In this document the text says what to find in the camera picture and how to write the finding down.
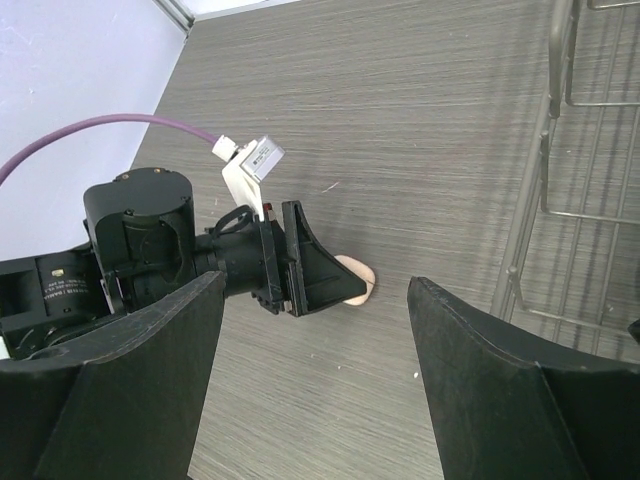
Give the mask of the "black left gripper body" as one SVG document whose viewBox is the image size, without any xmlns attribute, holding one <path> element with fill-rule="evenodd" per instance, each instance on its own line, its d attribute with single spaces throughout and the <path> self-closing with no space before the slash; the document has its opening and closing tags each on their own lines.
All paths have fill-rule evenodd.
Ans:
<svg viewBox="0 0 640 480">
<path fill-rule="evenodd" d="M 296 214 L 301 202 L 282 203 L 284 226 L 278 223 L 271 204 L 263 205 L 263 219 L 257 222 L 261 242 L 264 280 L 257 301 L 272 314 L 305 314 L 301 247 Z"/>
</svg>

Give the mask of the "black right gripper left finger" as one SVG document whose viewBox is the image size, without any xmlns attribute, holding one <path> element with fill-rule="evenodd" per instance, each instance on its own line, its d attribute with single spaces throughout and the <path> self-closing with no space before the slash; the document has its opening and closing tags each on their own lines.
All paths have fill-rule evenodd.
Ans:
<svg viewBox="0 0 640 480">
<path fill-rule="evenodd" d="M 5 479 L 184 479 L 221 331 L 209 272 L 36 359 L 1 364 Z"/>
</svg>

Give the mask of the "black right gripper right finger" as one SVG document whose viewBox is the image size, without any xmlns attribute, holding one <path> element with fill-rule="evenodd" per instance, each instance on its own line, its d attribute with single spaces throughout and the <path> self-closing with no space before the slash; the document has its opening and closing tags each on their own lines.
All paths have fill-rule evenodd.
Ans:
<svg viewBox="0 0 640 480">
<path fill-rule="evenodd" d="M 448 479 L 635 479 L 639 368 L 531 334 L 425 277 L 409 317 Z"/>
</svg>

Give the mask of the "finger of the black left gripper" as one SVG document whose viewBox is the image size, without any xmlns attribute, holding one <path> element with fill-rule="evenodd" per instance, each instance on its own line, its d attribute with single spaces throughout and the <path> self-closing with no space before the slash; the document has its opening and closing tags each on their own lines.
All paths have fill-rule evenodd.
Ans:
<svg viewBox="0 0 640 480">
<path fill-rule="evenodd" d="M 305 315 L 343 303 L 363 291 L 360 281 L 342 266 L 311 230 L 303 207 L 298 209 Z"/>
</svg>

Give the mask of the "beige earbud charging case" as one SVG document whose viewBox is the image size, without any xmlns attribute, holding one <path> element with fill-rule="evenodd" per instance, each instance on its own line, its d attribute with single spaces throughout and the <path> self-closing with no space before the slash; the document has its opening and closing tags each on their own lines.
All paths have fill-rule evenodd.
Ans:
<svg viewBox="0 0 640 480">
<path fill-rule="evenodd" d="M 361 293 L 344 300 L 343 303 L 353 307 L 367 303 L 377 282 L 374 270 L 362 261 L 347 255 L 336 255 L 335 259 L 360 281 L 363 289 Z"/>
</svg>

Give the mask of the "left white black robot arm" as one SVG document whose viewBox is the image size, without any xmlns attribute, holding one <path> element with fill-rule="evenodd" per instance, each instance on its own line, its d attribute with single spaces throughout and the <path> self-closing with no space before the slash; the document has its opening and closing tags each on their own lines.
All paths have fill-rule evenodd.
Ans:
<svg viewBox="0 0 640 480">
<path fill-rule="evenodd" d="M 163 168 L 125 172 L 83 197 L 88 241 L 1 265 L 1 354 L 26 359 L 161 300 L 208 272 L 226 296 L 301 317 L 366 300 L 375 279 L 330 254 L 297 201 L 240 205 L 198 233 L 193 188 Z"/>
</svg>

